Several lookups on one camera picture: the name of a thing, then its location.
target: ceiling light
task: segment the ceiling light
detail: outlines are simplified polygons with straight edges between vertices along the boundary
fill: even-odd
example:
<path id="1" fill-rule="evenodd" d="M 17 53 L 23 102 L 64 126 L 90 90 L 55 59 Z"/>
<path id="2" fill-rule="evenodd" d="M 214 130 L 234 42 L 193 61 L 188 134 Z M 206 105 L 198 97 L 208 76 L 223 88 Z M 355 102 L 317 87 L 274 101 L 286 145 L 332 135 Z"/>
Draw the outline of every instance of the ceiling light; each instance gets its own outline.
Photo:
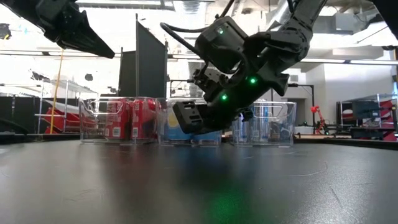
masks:
<path id="1" fill-rule="evenodd" d="M 49 52 L 51 56 L 61 56 L 62 52 Z M 64 57 L 97 57 L 96 55 L 83 52 L 64 52 Z"/>
<path id="2" fill-rule="evenodd" d="M 0 50 L 0 55 L 42 55 L 36 51 Z"/>
<path id="3" fill-rule="evenodd" d="M 23 85 L 23 84 L 0 84 L 0 86 L 20 87 L 20 88 L 38 88 L 38 87 L 42 87 L 41 85 Z"/>
<path id="4" fill-rule="evenodd" d="M 76 3 L 85 3 L 85 4 L 146 4 L 146 5 L 160 5 L 160 1 L 123 1 L 123 0 L 79 0 Z"/>
<path id="5" fill-rule="evenodd" d="M 180 59 L 200 59 L 197 55 L 172 55 L 172 57 Z"/>
<path id="6" fill-rule="evenodd" d="M 398 65 L 398 60 L 352 60 L 350 63 L 360 65 Z"/>
<path id="7" fill-rule="evenodd" d="M 322 58 L 305 58 L 301 60 L 304 63 L 344 63 L 342 59 L 322 59 Z"/>
<path id="8" fill-rule="evenodd" d="M 205 61 L 200 59 L 188 59 L 187 62 L 204 63 Z"/>

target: red soda can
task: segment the red soda can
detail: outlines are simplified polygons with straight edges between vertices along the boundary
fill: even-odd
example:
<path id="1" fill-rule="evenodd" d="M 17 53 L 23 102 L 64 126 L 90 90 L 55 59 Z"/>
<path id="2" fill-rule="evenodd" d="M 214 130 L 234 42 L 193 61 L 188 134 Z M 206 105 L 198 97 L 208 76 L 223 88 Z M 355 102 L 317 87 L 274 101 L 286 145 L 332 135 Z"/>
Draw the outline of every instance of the red soda can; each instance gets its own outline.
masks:
<path id="1" fill-rule="evenodd" d="M 106 105 L 105 137 L 129 140 L 131 130 L 131 109 L 126 99 L 115 99 Z"/>
<path id="2" fill-rule="evenodd" d="M 131 139 L 149 140 L 156 137 L 156 100 L 138 98 L 131 102 Z"/>

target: black partition panel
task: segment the black partition panel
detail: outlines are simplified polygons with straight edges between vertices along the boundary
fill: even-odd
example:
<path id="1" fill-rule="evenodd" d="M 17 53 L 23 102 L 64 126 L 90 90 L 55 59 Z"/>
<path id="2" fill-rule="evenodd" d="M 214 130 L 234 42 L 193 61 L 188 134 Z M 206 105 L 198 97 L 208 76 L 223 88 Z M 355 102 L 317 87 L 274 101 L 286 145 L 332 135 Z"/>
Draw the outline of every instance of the black partition panel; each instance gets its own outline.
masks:
<path id="1" fill-rule="evenodd" d="M 137 96 L 136 52 L 123 52 L 120 58 L 118 96 Z"/>
<path id="2" fill-rule="evenodd" d="M 167 43 L 159 41 L 138 21 L 136 35 L 137 95 L 166 97 Z"/>
<path id="3" fill-rule="evenodd" d="M 25 127 L 29 134 L 34 134 L 36 131 L 36 113 L 38 111 L 35 111 L 35 98 L 15 97 L 14 121 Z"/>
<path id="4" fill-rule="evenodd" d="M 0 118 L 6 119 L 8 121 L 13 121 L 12 117 L 12 97 L 0 96 Z M 4 131 L 12 131 L 12 129 L 8 126 L 4 126 L 0 124 L 0 132 Z"/>

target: transparent container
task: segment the transparent container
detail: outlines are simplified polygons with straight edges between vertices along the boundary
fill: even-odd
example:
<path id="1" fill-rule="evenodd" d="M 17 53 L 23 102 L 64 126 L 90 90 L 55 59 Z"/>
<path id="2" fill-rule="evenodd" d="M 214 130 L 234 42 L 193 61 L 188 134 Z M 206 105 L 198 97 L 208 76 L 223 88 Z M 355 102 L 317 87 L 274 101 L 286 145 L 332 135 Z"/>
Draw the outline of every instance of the transparent container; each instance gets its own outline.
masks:
<path id="1" fill-rule="evenodd" d="M 222 131 L 208 134 L 185 134 L 173 112 L 173 105 L 179 101 L 194 101 L 197 104 L 205 103 L 198 98 L 158 98 L 157 99 L 157 133 L 158 141 L 166 146 L 219 146 Z"/>
<path id="2" fill-rule="evenodd" d="M 153 98 L 79 99 L 80 139 L 92 143 L 156 142 Z"/>
<path id="3" fill-rule="evenodd" d="M 240 146 L 293 145 L 296 103 L 256 101 L 253 119 L 233 122 L 233 144 Z"/>

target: wall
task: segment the wall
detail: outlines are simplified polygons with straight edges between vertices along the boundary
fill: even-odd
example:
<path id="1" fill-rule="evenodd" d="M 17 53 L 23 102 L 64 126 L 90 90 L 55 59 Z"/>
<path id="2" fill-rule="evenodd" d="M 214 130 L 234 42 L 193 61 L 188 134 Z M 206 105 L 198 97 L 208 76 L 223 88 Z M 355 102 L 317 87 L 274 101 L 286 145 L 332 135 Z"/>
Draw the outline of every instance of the wall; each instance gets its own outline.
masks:
<path id="1" fill-rule="evenodd" d="M 309 110 L 308 108 L 305 107 L 305 99 L 289 99 L 289 102 L 293 102 L 296 103 L 297 108 L 296 108 L 296 121 L 295 121 L 295 125 L 301 125 L 304 122 L 307 122 L 307 119 L 305 117 L 305 113 L 307 112 L 307 110 Z"/>
<path id="2" fill-rule="evenodd" d="M 385 55 L 379 60 L 390 60 Z M 326 102 L 322 111 L 325 119 L 336 121 L 336 102 L 352 100 L 375 94 L 391 94 L 394 84 L 391 66 L 383 65 L 325 65 Z"/>
<path id="3" fill-rule="evenodd" d="M 306 73 L 306 81 L 308 85 L 314 85 L 314 101 L 315 105 L 319 105 L 322 111 L 323 116 L 328 116 L 328 111 L 323 110 L 322 108 L 325 108 L 326 105 L 326 91 L 325 91 L 325 65 L 321 64 L 318 65 L 317 67 L 313 68 L 309 72 Z M 308 121 L 309 124 L 311 124 L 312 121 L 312 112 L 310 110 L 311 108 L 311 102 L 308 100 L 305 102 L 306 110 L 305 117 Z M 315 121 L 319 120 L 319 116 L 316 114 L 315 115 Z"/>
<path id="4" fill-rule="evenodd" d="M 305 85 L 307 83 L 307 75 L 301 72 L 299 68 L 290 68 L 284 71 L 290 75 L 298 75 L 298 84 Z M 312 124 L 312 113 L 310 108 L 312 106 L 311 88 L 301 86 L 298 88 L 288 88 L 284 96 L 279 96 L 275 91 L 268 91 L 261 97 L 262 100 L 274 101 L 274 102 L 286 102 L 288 99 L 303 99 L 305 100 L 305 120 L 308 124 Z"/>

